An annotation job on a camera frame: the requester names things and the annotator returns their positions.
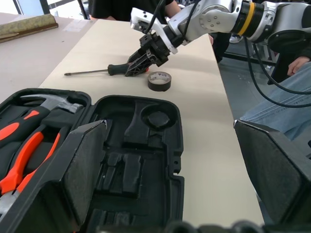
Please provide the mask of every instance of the roll of tape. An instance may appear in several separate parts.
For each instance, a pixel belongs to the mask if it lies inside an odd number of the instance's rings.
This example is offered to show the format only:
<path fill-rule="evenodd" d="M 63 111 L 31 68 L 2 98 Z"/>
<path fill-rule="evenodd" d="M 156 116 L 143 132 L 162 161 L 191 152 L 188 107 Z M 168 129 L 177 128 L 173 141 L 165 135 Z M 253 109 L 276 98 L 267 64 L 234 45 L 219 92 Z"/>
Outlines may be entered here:
<path fill-rule="evenodd" d="M 153 72 L 148 76 L 148 87 L 153 91 L 167 91 L 171 83 L 171 75 L 165 72 Z"/>

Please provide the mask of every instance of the yellow ring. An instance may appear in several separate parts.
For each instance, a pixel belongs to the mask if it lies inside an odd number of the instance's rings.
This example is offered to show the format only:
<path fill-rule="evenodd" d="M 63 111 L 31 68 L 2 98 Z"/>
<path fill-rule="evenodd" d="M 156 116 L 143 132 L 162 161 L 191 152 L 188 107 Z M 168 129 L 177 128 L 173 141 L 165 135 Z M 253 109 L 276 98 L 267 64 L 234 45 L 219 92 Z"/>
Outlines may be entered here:
<path fill-rule="evenodd" d="M 255 11 L 255 4 L 253 2 L 250 3 L 249 6 L 249 12 L 247 14 L 246 20 L 244 22 L 243 27 L 241 28 L 241 30 L 239 31 L 239 35 L 243 35 L 244 32 L 246 31 L 246 29 L 248 28 L 250 22 L 252 21 L 253 15 L 254 15 L 254 11 Z"/>

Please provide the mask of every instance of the person's hand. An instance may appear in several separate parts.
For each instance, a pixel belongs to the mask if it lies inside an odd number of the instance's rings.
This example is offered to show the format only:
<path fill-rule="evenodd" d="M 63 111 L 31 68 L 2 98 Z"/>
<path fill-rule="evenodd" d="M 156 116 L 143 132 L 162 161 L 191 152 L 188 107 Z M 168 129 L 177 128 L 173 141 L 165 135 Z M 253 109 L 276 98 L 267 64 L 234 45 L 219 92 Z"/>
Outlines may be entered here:
<path fill-rule="evenodd" d="M 287 75 L 294 75 L 305 63 L 309 62 L 310 58 L 308 57 L 298 57 L 288 66 Z"/>
<path fill-rule="evenodd" d="M 209 36 L 209 41 L 210 41 L 211 45 L 213 45 L 213 43 L 214 43 L 214 38 L 213 38 L 211 35 L 208 35 L 208 36 Z"/>

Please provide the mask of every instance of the screwdriver shaft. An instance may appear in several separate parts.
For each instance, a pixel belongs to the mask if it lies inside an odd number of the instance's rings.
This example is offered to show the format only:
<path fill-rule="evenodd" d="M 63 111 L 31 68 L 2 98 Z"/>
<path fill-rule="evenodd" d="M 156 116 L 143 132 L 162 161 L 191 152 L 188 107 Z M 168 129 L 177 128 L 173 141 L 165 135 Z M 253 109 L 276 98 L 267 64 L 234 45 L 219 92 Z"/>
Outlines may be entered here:
<path fill-rule="evenodd" d="M 100 72 L 108 72 L 108 69 L 100 69 L 93 71 L 84 71 L 84 72 L 74 72 L 74 73 L 66 73 L 65 76 L 78 75 L 78 74 L 91 74 L 91 73 L 100 73 Z"/>

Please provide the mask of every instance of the black cable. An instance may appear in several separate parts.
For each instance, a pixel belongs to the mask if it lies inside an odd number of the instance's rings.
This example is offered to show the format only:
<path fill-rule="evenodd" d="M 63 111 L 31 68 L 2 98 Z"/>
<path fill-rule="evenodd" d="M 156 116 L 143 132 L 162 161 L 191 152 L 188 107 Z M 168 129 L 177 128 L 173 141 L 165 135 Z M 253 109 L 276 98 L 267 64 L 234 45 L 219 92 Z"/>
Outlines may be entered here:
<path fill-rule="evenodd" d="M 165 0 L 161 0 L 161 1 L 157 4 L 157 6 L 156 6 L 156 8 L 155 8 L 154 16 L 152 16 L 152 19 L 151 19 L 151 21 L 150 21 L 149 27 L 148 27 L 145 31 L 143 31 L 143 33 L 147 34 L 147 33 L 151 30 L 153 24 L 155 23 L 156 15 L 159 13 L 159 10 L 160 10 L 161 7 L 163 6 L 163 3 L 164 3 L 164 2 L 165 2 Z"/>
<path fill-rule="evenodd" d="M 262 95 L 262 97 L 264 97 L 266 100 L 268 100 L 269 102 L 271 103 L 274 103 L 278 106 L 281 106 L 281 107 L 285 107 L 285 108 L 305 108 L 305 107 L 311 107 L 311 103 L 309 104 L 302 104 L 302 105 L 288 105 L 288 104 L 283 104 L 283 103 L 278 103 L 272 99 L 270 99 L 269 97 L 267 97 L 262 91 L 261 89 L 259 88 L 258 84 L 257 84 L 257 81 L 255 79 L 255 76 L 254 76 L 254 72 L 253 72 L 253 68 L 252 68 L 252 64 L 251 64 L 251 59 L 250 59 L 250 55 L 249 55 L 249 50 L 248 50 L 248 44 L 247 44 L 247 38 L 244 37 L 244 42 L 245 42 L 245 49 L 246 49 L 246 55 L 247 55 L 247 62 L 248 62 L 248 68 L 249 68 L 249 72 L 251 74 L 251 78 L 253 80 L 253 83 L 256 87 L 256 89 L 258 90 L 258 92 Z"/>
<path fill-rule="evenodd" d="M 187 34 L 187 30 L 188 30 L 188 27 L 189 27 L 189 24 L 190 24 L 191 17 L 193 15 L 193 12 L 194 12 L 196 6 L 199 4 L 199 1 L 200 0 L 196 0 L 196 2 L 194 3 L 193 7 L 191 8 L 191 11 L 190 11 L 190 14 L 189 14 L 189 17 L 187 19 L 187 22 L 186 22 L 186 25 L 185 25 L 185 29 L 184 29 L 184 34 L 183 34 L 184 39 L 186 39 L 186 34 Z"/>
<path fill-rule="evenodd" d="M 283 91 L 286 91 L 286 92 L 289 92 L 289 93 L 292 93 L 292 94 L 297 94 L 297 95 L 311 95 L 311 91 L 293 91 L 293 90 L 290 90 L 290 89 L 287 89 L 283 86 L 281 86 L 280 84 L 278 84 L 269 74 L 268 72 L 266 71 L 266 69 L 264 68 L 263 66 L 263 63 L 262 63 L 262 60 L 259 56 L 259 53 L 258 53 L 258 50 L 257 50 L 257 47 L 255 44 L 253 44 L 253 48 L 255 50 L 255 54 L 257 56 L 257 59 L 258 59 L 258 62 L 259 62 L 259 65 L 263 71 L 263 73 L 268 77 L 268 79 L 275 85 L 277 86 L 278 88 L 282 89 Z"/>

